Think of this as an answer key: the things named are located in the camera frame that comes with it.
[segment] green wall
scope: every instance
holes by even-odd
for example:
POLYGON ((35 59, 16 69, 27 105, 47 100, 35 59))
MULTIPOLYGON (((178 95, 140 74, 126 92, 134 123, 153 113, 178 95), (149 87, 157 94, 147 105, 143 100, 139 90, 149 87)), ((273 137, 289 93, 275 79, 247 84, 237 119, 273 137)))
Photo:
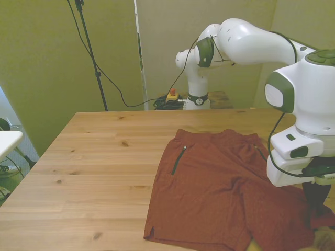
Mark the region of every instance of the green wall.
MULTIPOLYGON (((128 103, 142 102, 133 0, 84 3, 97 63, 128 103)), ((119 92, 102 81, 109 110, 127 110, 119 92)), ((76 112, 104 110, 66 0, 0 1, 0 85, 39 155, 76 112)))
MULTIPOLYGON (((335 48, 335 1, 332 0, 278 0, 271 30, 278 31, 320 49, 335 48)), ((270 107, 265 100, 264 87, 267 77, 285 64, 263 64, 255 107, 270 107)))

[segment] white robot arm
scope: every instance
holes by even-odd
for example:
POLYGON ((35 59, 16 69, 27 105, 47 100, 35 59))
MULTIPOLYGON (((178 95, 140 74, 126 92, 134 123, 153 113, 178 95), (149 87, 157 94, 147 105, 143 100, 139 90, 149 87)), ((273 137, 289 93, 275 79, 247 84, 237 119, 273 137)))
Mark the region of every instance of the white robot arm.
POLYGON ((316 51, 237 18, 210 25, 194 49, 176 57, 179 68, 186 63, 186 109, 209 109, 207 79, 199 70, 264 62, 289 65, 269 76, 265 95, 271 106, 296 117, 294 126, 271 137, 269 180, 278 187, 335 183, 335 50, 316 51))

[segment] cable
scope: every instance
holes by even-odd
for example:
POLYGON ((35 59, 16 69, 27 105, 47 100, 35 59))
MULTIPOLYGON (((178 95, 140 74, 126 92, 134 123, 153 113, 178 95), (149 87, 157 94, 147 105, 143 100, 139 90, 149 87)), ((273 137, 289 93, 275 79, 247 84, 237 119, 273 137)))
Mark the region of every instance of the cable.
POLYGON ((21 170, 20 170, 20 168, 15 164, 15 162, 14 161, 12 161, 12 159, 11 158, 9 158, 8 156, 6 156, 6 158, 7 159, 9 159, 14 165, 15 165, 15 167, 16 167, 16 169, 20 172, 20 174, 22 175, 22 177, 24 178, 25 176, 23 175, 23 173, 21 172, 21 170))
MULTIPOLYGON (((296 63, 296 62, 298 61, 297 50, 296 50, 294 44, 292 43, 292 41, 289 40, 288 37, 286 37, 285 35, 283 35, 283 34, 281 34, 281 33, 279 33, 279 32, 272 31, 272 33, 277 34, 277 35, 283 37, 287 42, 290 43, 290 45, 291 45, 292 48, 293 48, 293 52, 294 52, 294 63, 296 63)), ((281 117, 278 119, 276 125, 275 125, 274 128, 272 129, 272 131, 271 131, 271 133, 270 133, 270 135, 269 135, 269 138, 267 139, 267 150, 268 150, 268 152, 269 152, 270 160, 271 160, 271 162, 272 162, 272 164, 273 164, 273 166, 274 166, 275 168, 277 168, 279 171, 281 171, 282 173, 285 173, 285 174, 287 174, 287 175, 290 175, 290 176, 293 176, 293 177, 299 177, 299 178, 302 178, 302 177, 305 177, 303 174, 292 174, 292 173, 287 172, 287 171, 281 169, 280 167, 278 167, 278 166, 276 165, 276 163, 275 163, 275 161, 274 161, 274 159, 273 159, 272 153, 271 153, 271 148, 270 148, 271 143, 270 143, 270 139, 271 139, 271 137, 272 137, 274 131, 276 130, 278 124, 280 123, 280 121, 282 120, 282 118, 283 118, 284 115, 285 115, 285 112, 282 113, 281 117)))
POLYGON ((185 68, 186 68, 186 63, 187 63, 187 59, 188 59, 188 55, 191 53, 191 49, 193 47, 193 45, 198 41, 198 39, 194 40, 194 42, 192 43, 191 47, 188 50, 188 54, 186 56, 186 60, 185 60, 185 64, 184 64, 184 68, 182 69, 182 71, 180 72, 179 76, 176 78, 176 80, 173 82, 173 84, 171 85, 169 91, 167 93, 169 93, 172 89, 172 87, 174 86, 174 84, 178 81, 178 79, 180 78, 180 76, 184 73, 185 68))
POLYGON ((284 34, 281 34, 281 33, 276 32, 276 31, 271 31, 271 32, 274 33, 274 34, 277 34, 277 35, 279 35, 279 36, 281 36, 281 37, 283 37, 287 42, 290 43, 290 45, 291 45, 292 48, 293 48, 293 52, 294 52, 294 63, 298 62, 297 49, 295 48, 295 46, 294 46, 294 44, 292 43, 292 41, 291 41, 287 36, 285 36, 284 34))
MULTIPOLYGON (((105 99, 105 94, 104 94, 103 86, 102 86, 102 83, 101 83, 101 80, 100 80, 101 73, 98 72, 98 70, 97 70, 97 64, 96 64, 95 59, 94 59, 93 49, 91 47, 90 38, 88 36, 88 32, 87 32, 87 29, 86 29, 86 24, 85 24, 83 12, 82 12, 81 3, 78 2, 78 1, 80 1, 80 0, 75 0, 76 6, 77 6, 77 10, 79 12, 79 15, 80 15, 80 18, 81 18, 81 21, 82 21, 82 24, 83 24, 84 32, 85 32, 85 35, 86 35, 86 40, 87 40, 88 48, 90 49, 89 54, 90 54, 92 62, 93 62, 94 71, 95 71, 95 77, 96 77, 96 80, 98 81, 100 95, 101 95, 101 99, 103 101, 103 105, 104 105, 105 111, 108 111, 108 107, 107 107, 107 102, 106 102, 106 99, 105 99)), ((75 18, 72 6, 70 4, 70 0, 68 0, 68 4, 70 6, 70 9, 71 9, 73 17, 75 18)))
POLYGON ((283 112, 282 115, 281 115, 281 117, 278 119, 276 125, 274 126, 274 128, 272 129, 272 131, 271 131, 270 134, 269 134, 269 138, 267 139, 267 150, 269 151, 269 157, 270 157, 270 159, 271 159, 271 161, 272 161, 272 164, 273 164, 273 166, 274 166, 275 168, 277 168, 279 171, 281 171, 282 173, 285 173, 285 174, 287 174, 287 175, 301 178, 301 177, 303 177, 302 174, 292 174, 292 173, 289 173, 289 172, 287 172, 287 171, 285 171, 285 170, 282 170, 280 167, 278 167, 278 166, 276 165, 276 163, 275 163, 275 161, 274 161, 274 159, 273 159, 272 153, 271 153, 271 148, 270 148, 270 144, 271 144, 271 143, 270 143, 270 139, 271 139, 271 137, 272 137, 274 131, 276 130, 278 124, 280 123, 280 121, 282 120, 282 118, 283 118, 284 115, 285 115, 285 113, 283 112))
POLYGON ((181 95, 178 96, 177 100, 169 100, 166 102, 167 96, 166 94, 155 101, 153 104, 154 110, 178 110, 184 107, 183 102, 178 102, 178 99, 183 99, 181 95))
POLYGON ((231 59, 224 59, 223 57, 222 57, 222 55, 221 55, 221 53, 220 53, 220 51, 219 51, 219 48, 216 46, 216 42, 215 42, 215 40, 214 40, 214 37, 211 35, 210 36, 210 38, 213 40, 213 43, 214 43, 214 45, 215 45, 215 48, 216 48, 216 50, 219 52, 219 55, 220 55, 220 57, 221 57, 221 61, 214 61, 214 62, 224 62, 224 61, 231 61, 231 59))
MULTIPOLYGON (((83 44, 83 46, 85 47, 85 49, 86 49, 86 51, 87 51, 87 53, 90 55, 90 57, 92 57, 91 56, 91 53, 90 53, 90 51, 88 50, 88 48, 87 48, 87 46, 86 46, 86 44, 85 44, 85 42, 84 42, 84 40, 83 40, 83 38, 82 38, 82 36, 81 36, 81 34, 80 34, 80 30, 79 30, 79 26, 78 26, 78 23, 77 23, 77 20, 76 20, 76 18, 75 18, 75 15, 74 15, 74 12, 73 12, 73 9, 72 9, 72 6, 71 6, 71 3, 70 3, 70 0, 67 0, 67 2, 68 2, 68 4, 69 4, 69 7, 70 7, 70 10, 71 10, 71 13, 72 13, 72 16, 73 16, 73 19, 74 19, 74 22, 75 22, 75 26, 76 26, 76 28, 77 28, 77 32, 78 32, 78 35, 79 35, 79 38, 80 38, 80 40, 81 40, 81 42, 82 42, 82 44, 83 44)), ((194 43, 197 41, 197 39, 193 42, 193 44, 191 45, 191 48, 190 48, 190 50, 192 49, 192 47, 193 47, 193 45, 194 45, 194 43)), ((187 62, 187 58, 188 58, 188 55, 187 55, 187 57, 186 57, 186 61, 185 61, 185 65, 184 65, 184 68, 183 68, 183 70, 182 70, 182 72, 179 74, 179 76, 176 78, 176 80, 174 81, 174 83, 173 83, 173 85, 170 87, 170 89, 169 89, 169 91, 168 91, 168 93, 170 92, 170 90, 171 90, 171 88, 174 86, 174 84, 178 81, 178 79, 180 78, 180 76, 183 74, 183 72, 184 72, 184 70, 185 70, 185 68, 186 68, 186 62, 187 62)), ((96 67, 101 71, 101 73, 115 86, 115 88, 120 92, 120 96, 121 96, 121 99, 122 99, 122 102, 124 103, 124 105, 125 106, 127 106, 127 107, 129 107, 129 108, 131 108, 131 107, 136 107, 136 106, 140 106, 140 105, 143 105, 143 104, 145 104, 145 103, 147 103, 147 102, 150 102, 150 101, 153 101, 153 100, 158 100, 158 99, 160 99, 160 98, 152 98, 152 99, 149 99, 149 100, 147 100, 147 101, 144 101, 144 102, 142 102, 142 103, 140 103, 140 104, 137 104, 137 105, 133 105, 133 106, 130 106, 130 105, 128 105, 126 102, 125 102, 125 99, 124 99, 124 96, 123 96, 123 93, 122 93, 122 91, 120 90, 120 88, 104 73, 104 71, 99 67, 99 65, 95 62, 95 64, 96 64, 96 67)))

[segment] wood grain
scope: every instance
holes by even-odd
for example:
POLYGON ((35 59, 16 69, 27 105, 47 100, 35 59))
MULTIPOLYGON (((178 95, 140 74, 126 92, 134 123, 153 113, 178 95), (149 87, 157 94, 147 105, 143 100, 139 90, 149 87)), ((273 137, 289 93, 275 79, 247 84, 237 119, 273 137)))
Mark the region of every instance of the wood grain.
MULTIPOLYGON (((267 136, 273 109, 77 113, 0 208, 0 250, 182 250, 143 240, 152 184, 177 129, 267 136)), ((286 115, 281 131, 294 123, 286 115)), ((335 210, 335 191, 326 204, 335 210)), ((253 242, 249 251, 259 250, 253 242)))

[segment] black cable bundle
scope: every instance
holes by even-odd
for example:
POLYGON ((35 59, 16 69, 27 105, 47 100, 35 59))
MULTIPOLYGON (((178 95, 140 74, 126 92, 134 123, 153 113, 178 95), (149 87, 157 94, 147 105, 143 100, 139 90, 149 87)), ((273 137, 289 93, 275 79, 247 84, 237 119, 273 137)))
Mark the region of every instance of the black cable bundle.
POLYGON ((169 100, 166 102, 168 95, 159 97, 153 104, 154 110, 178 110, 184 107, 183 102, 178 102, 178 100, 169 100))

